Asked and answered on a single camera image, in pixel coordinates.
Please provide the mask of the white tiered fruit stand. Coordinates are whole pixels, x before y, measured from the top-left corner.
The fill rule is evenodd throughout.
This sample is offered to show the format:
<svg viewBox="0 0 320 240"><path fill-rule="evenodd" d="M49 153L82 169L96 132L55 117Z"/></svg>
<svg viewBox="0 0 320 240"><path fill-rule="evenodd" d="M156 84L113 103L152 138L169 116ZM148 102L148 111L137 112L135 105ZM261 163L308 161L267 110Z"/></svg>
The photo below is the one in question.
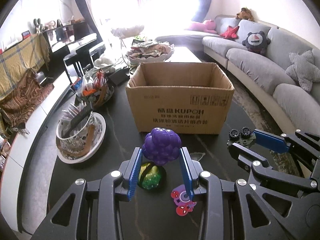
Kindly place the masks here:
<svg viewBox="0 0 320 240"><path fill-rule="evenodd" d="M138 25L129 28L113 28L111 33L120 39L120 44L124 45L126 38L135 38L144 30L144 26ZM133 39L130 50L125 54L129 65L138 66L142 63L164 62L171 58L175 46L169 42L159 42L156 40L142 41Z"/></svg>

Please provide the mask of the white oval plate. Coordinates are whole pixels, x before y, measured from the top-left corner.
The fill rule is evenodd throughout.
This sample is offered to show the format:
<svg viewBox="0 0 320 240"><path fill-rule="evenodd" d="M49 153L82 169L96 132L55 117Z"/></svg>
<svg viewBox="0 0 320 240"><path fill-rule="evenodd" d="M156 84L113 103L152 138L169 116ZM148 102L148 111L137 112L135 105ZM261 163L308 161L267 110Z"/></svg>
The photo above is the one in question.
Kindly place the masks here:
<svg viewBox="0 0 320 240"><path fill-rule="evenodd" d="M106 132L104 117L92 112L84 126L79 125L71 136L61 138L61 131L67 121L60 120L56 128L56 146L59 159L67 164L82 163L92 157L103 143Z"/></svg>

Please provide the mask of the green toy truck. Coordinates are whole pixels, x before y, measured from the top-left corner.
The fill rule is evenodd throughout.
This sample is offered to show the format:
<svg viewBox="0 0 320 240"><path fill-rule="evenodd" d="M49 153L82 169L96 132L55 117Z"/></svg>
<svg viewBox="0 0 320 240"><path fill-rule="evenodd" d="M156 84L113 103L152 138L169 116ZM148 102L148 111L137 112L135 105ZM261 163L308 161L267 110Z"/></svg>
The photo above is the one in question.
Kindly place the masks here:
<svg viewBox="0 0 320 240"><path fill-rule="evenodd" d="M243 127L240 130L231 129L229 131L229 140L227 141L227 147L230 147L233 143L237 143L246 148L250 148L255 144L256 136L252 133L249 127Z"/></svg>

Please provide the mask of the cardboard box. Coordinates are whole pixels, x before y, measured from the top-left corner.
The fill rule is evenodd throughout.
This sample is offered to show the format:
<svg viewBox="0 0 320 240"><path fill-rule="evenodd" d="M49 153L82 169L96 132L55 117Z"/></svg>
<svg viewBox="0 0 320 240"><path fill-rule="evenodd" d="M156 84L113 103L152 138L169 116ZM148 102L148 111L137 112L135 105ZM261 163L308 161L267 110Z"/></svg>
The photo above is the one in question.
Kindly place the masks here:
<svg viewBox="0 0 320 240"><path fill-rule="evenodd" d="M139 132L219 134L234 86L215 63L143 63L126 94Z"/></svg>

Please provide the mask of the grey curved sofa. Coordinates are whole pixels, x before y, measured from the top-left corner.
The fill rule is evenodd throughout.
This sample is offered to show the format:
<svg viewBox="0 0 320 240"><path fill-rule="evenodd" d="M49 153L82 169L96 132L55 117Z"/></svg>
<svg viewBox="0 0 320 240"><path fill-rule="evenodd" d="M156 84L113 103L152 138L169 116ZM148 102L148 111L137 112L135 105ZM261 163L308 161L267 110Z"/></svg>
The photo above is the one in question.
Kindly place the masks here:
<svg viewBox="0 0 320 240"><path fill-rule="evenodd" d="M319 83L310 93L293 81L285 70L291 65L289 53L302 54L311 50L314 64L319 66L319 49L293 33L265 22L240 20L232 16L215 18L217 34L183 29L171 29L156 35L157 41L167 41L200 51L233 74L266 108L284 133L296 129L319 133ZM227 40L220 34L228 26L239 26L238 39ZM248 33L263 31L271 40L266 55L247 51L241 43Z"/></svg>

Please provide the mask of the clear leaf-shaped dish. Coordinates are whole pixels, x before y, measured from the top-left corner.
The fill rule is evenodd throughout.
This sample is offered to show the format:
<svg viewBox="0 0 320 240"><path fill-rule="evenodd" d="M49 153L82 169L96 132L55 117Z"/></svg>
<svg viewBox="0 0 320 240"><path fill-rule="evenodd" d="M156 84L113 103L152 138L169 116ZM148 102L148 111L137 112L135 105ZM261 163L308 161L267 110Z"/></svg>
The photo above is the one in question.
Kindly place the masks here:
<svg viewBox="0 0 320 240"><path fill-rule="evenodd" d="M206 154L203 152L193 152L190 154L190 157L192 160L195 161L201 161L201 159L205 156Z"/></svg>

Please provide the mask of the purple spider-man toy camera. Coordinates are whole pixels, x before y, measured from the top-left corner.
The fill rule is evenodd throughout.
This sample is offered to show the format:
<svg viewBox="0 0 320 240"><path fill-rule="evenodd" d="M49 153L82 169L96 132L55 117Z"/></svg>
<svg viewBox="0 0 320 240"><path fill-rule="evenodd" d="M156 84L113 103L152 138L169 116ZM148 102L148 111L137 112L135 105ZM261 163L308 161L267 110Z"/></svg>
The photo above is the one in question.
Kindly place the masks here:
<svg viewBox="0 0 320 240"><path fill-rule="evenodd" d="M176 205L177 215L181 217L186 216L190 212L193 212L193 209L197 204L197 202L193 202L192 200L190 200L183 184L172 190L171 198Z"/></svg>

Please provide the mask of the purple grape toy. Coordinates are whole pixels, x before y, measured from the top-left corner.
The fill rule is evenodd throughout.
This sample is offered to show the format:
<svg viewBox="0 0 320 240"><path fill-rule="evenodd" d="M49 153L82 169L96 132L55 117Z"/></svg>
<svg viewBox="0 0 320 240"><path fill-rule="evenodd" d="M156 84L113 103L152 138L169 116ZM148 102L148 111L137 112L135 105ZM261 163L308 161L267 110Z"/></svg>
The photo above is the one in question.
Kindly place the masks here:
<svg viewBox="0 0 320 240"><path fill-rule="evenodd" d="M175 161L180 155L181 139L171 129L155 127L145 136L142 153L157 166Z"/></svg>

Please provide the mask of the green ball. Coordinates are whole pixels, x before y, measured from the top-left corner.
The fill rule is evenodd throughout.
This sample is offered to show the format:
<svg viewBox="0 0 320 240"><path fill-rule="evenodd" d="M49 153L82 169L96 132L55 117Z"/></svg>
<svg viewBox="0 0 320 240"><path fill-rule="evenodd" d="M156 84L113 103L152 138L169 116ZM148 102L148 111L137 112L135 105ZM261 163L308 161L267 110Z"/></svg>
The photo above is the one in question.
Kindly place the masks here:
<svg viewBox="0 0 320 240"><path fill-rule="evenodd" d="M138 186L144 190L155 191L160 189L166 181L167 173L163 166L153 162L144 162L141 165Z"/></svg>

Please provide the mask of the black piano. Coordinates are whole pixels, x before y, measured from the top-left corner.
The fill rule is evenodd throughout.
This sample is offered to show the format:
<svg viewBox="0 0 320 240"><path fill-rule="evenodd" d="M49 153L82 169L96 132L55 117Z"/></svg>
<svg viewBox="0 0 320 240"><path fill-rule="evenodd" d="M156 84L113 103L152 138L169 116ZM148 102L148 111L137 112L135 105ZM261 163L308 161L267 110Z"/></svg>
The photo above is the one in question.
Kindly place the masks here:
<svg viewBox="0 0 320 240"><path fill-rule="evenodd" d="M65 71L63 59L69 54L79 57L83 70L87 65L92 65L89 50L102 41L85 21L46 30L43 36L49 47L49 63L47 69L42 70L52 79L58 78Z"/></svg>

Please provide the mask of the yellow plaid blanket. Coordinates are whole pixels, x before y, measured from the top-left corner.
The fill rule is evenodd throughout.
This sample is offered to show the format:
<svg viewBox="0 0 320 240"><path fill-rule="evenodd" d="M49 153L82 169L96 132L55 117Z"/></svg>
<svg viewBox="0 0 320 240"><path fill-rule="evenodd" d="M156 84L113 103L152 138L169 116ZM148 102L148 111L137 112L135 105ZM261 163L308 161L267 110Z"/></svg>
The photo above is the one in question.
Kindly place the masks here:
<svg viewBox="0 0 320 240"><path fill-rule="evenodd" d="M25 72L48 66L49 46L42 34L33 34L1 54L1 99L9 95Z"/></svg>

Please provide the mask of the dark round sailboat cushion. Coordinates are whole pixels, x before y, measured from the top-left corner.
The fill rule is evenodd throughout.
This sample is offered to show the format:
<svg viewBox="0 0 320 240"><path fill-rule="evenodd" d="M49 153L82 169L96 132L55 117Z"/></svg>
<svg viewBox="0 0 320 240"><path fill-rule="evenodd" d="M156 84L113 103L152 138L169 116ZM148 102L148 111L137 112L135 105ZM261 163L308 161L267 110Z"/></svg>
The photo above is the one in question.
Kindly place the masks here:
<svg viewBox="0 0 320 240"><path fill-rule="evenodd" d="M266 37L263 31L257 33L248 33L245 40L242 41L242 45L247 48L248 51L266 55L267 47L271 43L271 40Z"/></svg>

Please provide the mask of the striped star cushion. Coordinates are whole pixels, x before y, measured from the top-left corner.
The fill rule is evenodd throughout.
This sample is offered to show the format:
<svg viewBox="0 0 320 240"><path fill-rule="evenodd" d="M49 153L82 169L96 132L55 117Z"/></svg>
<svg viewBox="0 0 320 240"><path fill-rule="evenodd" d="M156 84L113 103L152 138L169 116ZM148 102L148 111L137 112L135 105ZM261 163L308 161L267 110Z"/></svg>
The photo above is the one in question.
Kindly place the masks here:
<svg viewBox="0 0 320 240"><path fill-rule="evenodd" d="M314 64L314 56L311 50L302 54L290 52L289 60L291 65L287 67L285 73L299 86L310 93L314 82L319 82L319 68Z"/></svg>

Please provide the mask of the basket with snack packets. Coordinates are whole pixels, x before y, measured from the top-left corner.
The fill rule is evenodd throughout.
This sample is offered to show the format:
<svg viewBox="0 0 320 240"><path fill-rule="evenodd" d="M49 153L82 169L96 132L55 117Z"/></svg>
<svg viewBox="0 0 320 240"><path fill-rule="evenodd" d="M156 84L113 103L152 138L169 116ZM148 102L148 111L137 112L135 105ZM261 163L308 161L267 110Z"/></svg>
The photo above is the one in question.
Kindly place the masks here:
<svg viewBox="0 0 320 240"><path fill-rule="evenodd" d="M114 74L113 67L93 68L85 73L79 81L79 88L76 90L74 106L91 105L93 109L98 109L105 104L114 93L114 87L109 83L108 78Z"/></svg>

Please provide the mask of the black remote in bowl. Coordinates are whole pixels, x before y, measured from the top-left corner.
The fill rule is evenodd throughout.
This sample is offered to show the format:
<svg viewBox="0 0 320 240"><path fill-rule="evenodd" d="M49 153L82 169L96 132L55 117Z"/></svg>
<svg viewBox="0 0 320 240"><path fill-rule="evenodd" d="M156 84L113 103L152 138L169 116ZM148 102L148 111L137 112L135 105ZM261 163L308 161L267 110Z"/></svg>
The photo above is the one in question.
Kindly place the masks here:
<svg viewBox="0 0 320 240"><path fill-rule="evenodd" d="M88 121L93 107L91 104L85 105L76 115L66 123L66 126L61 131L61 138L65 139L70 137L71 132L75 130L84 120Z"/></svg>

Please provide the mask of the brown plush animal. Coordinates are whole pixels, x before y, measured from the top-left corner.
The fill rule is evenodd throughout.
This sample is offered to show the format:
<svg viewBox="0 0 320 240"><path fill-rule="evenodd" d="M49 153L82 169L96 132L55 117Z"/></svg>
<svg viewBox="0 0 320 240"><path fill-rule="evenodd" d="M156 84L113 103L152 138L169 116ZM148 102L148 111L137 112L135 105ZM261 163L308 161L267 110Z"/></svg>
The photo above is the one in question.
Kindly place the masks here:
<svg viewBox="0 0 320 240"><path fill-rule="evenodd" d="M242 8L241 11L236 14L235 18L240 20L254 21L252 12L248 8Z"/></svg>

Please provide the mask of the red star plush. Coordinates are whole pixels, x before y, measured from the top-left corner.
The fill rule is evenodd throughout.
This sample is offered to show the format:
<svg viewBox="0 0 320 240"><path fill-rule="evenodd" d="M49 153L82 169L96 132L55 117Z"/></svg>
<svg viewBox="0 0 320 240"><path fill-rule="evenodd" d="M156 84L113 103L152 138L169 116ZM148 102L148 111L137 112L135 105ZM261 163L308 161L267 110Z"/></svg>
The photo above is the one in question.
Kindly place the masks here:
<svg viewBox="0 0 320 240"><path fill-rule="evenodd" d="M227 27L227 30L220 34L220 37L227 39L227 40L236 40L238 39L237 32L239 30L239 26L231 27L230 25Z"/></svg>

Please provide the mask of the brown patterned cloth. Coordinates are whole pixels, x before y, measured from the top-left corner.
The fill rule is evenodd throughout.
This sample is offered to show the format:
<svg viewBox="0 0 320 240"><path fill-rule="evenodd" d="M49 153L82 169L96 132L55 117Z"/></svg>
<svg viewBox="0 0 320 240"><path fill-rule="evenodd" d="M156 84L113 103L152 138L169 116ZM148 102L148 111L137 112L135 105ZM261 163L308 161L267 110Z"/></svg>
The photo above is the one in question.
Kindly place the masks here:
<svg viewBox="0 0 320 240"><path fill-rule="evenodd" d="M11 127L26 124L32 113L52 92L52 83L41 86L36 74L29 69L18 83L17 87L1 101L1 114Z"/></svg>

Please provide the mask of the pink plush toy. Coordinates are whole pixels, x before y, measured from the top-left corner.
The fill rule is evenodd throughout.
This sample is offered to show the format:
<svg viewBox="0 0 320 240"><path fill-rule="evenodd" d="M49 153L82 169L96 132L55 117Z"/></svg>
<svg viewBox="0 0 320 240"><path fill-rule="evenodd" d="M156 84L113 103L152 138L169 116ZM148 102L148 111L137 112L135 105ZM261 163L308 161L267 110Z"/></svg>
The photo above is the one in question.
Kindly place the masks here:
<svg viewBox="0 0 320 240"><path fill-rule="evenodd" d="M214 20L204 20L202 23L192 22L187 29L193 30L193 31L202 31L205 33L217 34L217 31L215 30L215 28L216 28L216 23Z"/></svg>

